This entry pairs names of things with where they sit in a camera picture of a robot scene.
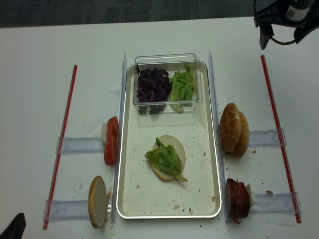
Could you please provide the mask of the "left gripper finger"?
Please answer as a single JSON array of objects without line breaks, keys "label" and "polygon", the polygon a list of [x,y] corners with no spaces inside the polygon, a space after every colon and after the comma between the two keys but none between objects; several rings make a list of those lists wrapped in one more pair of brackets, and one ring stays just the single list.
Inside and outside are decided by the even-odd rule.
[{"label": "left gripper finger", "polygon": [[25,227],[25,214],[18,213],[7,228],[0,234],[0,239],[21,239]]}]

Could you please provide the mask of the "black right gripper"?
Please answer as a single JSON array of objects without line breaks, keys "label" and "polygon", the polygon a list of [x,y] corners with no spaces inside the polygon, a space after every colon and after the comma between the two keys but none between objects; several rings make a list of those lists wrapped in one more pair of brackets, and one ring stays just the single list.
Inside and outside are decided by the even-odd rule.
[{"label": "black right gripper", "polygon": [[260,28],[260,47],[264,50],[274,36],[272,24],[295,27],[294,40],[300,43],[319,28],[317,0],[275,0],[262,6],[254,1],[254,22]]}]

